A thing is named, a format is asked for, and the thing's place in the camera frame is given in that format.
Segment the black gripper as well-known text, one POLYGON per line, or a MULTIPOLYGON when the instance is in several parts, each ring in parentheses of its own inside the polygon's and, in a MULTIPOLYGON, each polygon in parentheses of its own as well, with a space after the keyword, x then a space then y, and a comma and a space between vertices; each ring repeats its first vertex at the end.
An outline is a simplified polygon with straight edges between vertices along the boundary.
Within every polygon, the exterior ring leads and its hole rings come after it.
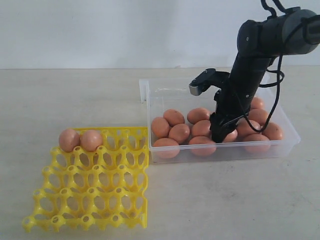
POLYGON ((211 140, 222 143, 227 135, 237 129, 239 121, 251 109, 252 97, 236 94, 230 89, 220 89, 214 95, 215 112, 210 116, 211 140))

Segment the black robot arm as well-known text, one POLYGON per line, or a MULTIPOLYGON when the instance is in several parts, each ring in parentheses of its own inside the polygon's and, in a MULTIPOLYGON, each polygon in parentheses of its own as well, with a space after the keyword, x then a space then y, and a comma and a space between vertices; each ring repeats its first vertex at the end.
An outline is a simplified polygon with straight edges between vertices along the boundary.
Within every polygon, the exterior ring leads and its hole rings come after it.
POLYGON ((275 59, 305 55, 320 43, 320 17, 299 9, 268 20, 247 20, 237 36, 237 56, 230 73, 216 71, 211 79, 220 89, 210 116, 211 139, 221 143, 248 116, 251 102, 267 68, 275 59))

